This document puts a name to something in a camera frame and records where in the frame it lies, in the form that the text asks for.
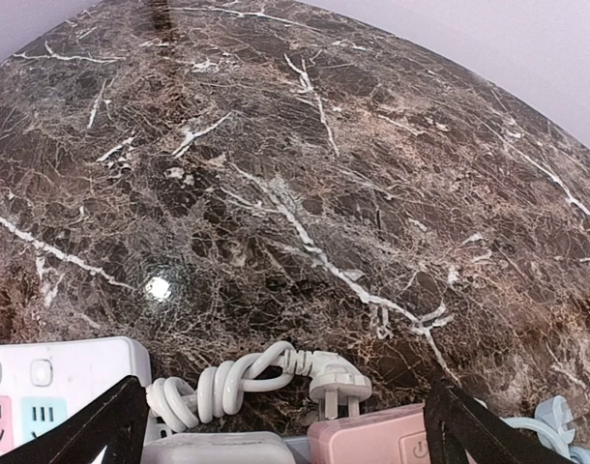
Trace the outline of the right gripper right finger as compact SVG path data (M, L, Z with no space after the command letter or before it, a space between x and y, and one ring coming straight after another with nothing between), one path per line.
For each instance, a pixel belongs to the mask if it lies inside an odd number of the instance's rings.
M424 407L432 463L564 463L566 458L524 436L453 382L435 382Z

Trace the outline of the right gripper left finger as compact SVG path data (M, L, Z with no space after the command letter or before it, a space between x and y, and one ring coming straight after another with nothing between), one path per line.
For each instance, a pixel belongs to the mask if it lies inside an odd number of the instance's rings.
M124 377L44 435L0 456L0 464L141 461L149 406L137 377Z

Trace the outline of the pink cube socket adapter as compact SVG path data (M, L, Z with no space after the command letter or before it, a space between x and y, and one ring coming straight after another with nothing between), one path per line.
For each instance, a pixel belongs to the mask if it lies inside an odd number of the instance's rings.
M316 422L308 439L313 463L430 462L422 403Z

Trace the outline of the white multicolour power strip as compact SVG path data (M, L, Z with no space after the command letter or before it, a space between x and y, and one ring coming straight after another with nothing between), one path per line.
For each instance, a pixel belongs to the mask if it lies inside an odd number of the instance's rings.
M146 390L149 441L233 416L245 394L280 390L296 376L309 378L310 400L324 420L341 406L358 415L372 393L370 379L341 355L287 341L207 367L195 385L152 379L148 351L124 336L0 345L0 454L44 435L129 375Z

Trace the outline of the white cube socket adapter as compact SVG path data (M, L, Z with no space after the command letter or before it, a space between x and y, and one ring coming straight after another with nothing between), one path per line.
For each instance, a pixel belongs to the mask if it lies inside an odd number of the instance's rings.
M284 440L267 431L180 433L144 446L141 463L295 463Z

